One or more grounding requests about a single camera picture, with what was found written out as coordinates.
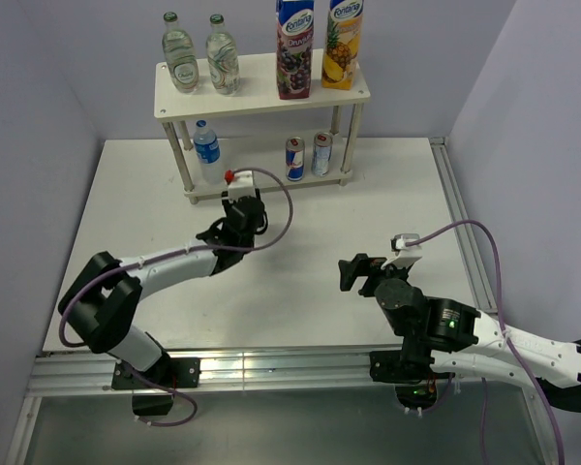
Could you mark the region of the purple juice carton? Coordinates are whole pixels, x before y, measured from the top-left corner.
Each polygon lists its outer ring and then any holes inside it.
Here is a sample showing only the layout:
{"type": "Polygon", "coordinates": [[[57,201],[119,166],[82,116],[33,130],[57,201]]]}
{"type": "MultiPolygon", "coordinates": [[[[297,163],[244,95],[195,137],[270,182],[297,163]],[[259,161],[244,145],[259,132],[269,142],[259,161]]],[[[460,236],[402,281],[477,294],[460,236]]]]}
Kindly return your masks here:
{"type": "Polygon", "coordinates": [[[310,95],[314,2],[276,2],[276,83],[281,100],[310,95]]]}

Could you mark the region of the blue red energy can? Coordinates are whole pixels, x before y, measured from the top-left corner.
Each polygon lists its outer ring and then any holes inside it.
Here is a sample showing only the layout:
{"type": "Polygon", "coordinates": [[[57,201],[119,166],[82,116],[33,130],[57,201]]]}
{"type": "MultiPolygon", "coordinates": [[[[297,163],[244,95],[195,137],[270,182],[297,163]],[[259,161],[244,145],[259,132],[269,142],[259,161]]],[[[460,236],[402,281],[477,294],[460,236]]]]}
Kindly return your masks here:
{"type": "Polygon", "coordinates": [[[286,176],[289,181],[299,181],[304,176],[305,142],[300,137],[291,137],[286,141],[285,162],[286,176]]]}

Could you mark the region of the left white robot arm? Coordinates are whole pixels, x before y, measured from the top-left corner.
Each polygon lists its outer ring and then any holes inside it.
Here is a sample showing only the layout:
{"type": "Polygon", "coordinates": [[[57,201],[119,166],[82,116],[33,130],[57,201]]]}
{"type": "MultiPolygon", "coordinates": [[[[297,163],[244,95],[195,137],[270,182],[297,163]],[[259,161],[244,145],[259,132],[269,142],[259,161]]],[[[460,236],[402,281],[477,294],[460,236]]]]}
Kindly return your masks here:
{"type": "Polygon", "coordinates": [[[268,228],[258,188],[239,196],[223,194],[225,215],[187,246],[141,259],[95,254],[58,304],[62,326],[70,326],[94,354],[108,354],[131,365],[148,387],[173,376],[168,353],[134,324],[139,303],[182,282],[214,276],[238,264],[268,228]]]}

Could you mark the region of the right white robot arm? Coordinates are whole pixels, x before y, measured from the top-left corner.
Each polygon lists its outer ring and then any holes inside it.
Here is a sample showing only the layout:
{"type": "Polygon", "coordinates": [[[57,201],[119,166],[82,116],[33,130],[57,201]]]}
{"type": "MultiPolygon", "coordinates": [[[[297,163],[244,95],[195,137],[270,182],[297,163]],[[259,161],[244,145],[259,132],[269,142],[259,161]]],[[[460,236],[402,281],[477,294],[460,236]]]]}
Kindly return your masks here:
{"type": "Polygon", "coordinates": [[[364,253],[338,262],[340,289],[364,280],[359,295],[376,301],[402,345],[370,353],[377,383],[417,384],[449,374],[540,388],[550,406],[581,413],[581,339],[559,342],[499,322],[470,305],[427,296],[410,284],[417,258],[364,253]]]}

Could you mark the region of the silver energy can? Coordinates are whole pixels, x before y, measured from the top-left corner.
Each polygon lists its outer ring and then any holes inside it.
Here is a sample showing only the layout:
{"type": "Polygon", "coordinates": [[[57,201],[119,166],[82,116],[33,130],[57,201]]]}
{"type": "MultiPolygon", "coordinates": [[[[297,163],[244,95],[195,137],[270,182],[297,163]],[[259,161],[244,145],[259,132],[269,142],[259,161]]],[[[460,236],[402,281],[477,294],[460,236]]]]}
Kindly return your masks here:
{"type": "Polygon", "coordinates": [[[313,141],[312,173],[323,177],[328,174],[333,148],[333,137],[328,132],[318,132],[313,141]]]}

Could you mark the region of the plastic water bottle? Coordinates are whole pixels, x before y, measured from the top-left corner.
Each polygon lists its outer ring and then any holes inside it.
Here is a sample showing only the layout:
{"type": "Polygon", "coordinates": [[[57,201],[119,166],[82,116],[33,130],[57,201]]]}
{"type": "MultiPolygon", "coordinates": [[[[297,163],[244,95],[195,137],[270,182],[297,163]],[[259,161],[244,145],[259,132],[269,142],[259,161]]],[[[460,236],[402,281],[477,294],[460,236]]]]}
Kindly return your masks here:
{"type": "Polygon", "coordinates": [[[205,120],[197,121],[193,144],[204,180],[210,185],[221,183],[225,172],[224,159],[217,134],[205,120]]]}

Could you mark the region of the pineapple juice carton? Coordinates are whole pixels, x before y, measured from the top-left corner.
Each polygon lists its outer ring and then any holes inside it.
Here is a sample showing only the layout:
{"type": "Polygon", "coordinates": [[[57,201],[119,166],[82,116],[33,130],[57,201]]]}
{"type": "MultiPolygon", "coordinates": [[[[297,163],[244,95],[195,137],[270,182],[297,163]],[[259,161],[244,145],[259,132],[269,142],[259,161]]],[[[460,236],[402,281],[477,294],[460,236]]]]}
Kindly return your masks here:
{"type": "Polygon", "coordinates": [[[324,88],[339,90],[352,88],[357,68],[363,12],[363,0],[329,2],[321,67],[321,85],[324,88]]]}

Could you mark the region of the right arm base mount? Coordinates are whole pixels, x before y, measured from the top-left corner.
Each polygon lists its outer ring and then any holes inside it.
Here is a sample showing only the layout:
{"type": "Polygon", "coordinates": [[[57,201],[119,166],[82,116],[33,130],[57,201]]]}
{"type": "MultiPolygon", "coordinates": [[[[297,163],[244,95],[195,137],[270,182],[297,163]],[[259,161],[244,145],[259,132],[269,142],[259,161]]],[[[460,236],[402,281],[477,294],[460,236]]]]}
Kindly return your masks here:
{"type": "Polygon", "coordinates": [[[369,374],[376,383],[418,385],[452,375],[451,371],[438,373],[430,367],[434,359],[426,348],[371,351],[369,360],[369,374]]]}

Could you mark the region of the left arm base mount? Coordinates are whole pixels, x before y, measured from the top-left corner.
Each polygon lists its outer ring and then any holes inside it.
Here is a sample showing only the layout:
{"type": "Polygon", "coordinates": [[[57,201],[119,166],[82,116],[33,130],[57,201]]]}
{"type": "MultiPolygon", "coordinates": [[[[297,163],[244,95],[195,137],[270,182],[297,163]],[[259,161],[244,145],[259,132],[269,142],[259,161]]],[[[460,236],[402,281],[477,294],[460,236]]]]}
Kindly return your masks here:
{"type": "Polygon", "coordinates": [[[157,419],[170,413],[175,390],[199,385],[198,357],[163,355],[147,371],[137,371],[126,362],[116,362],[110,388],[132,391],[132,411],[136,416],[157,419]]]}

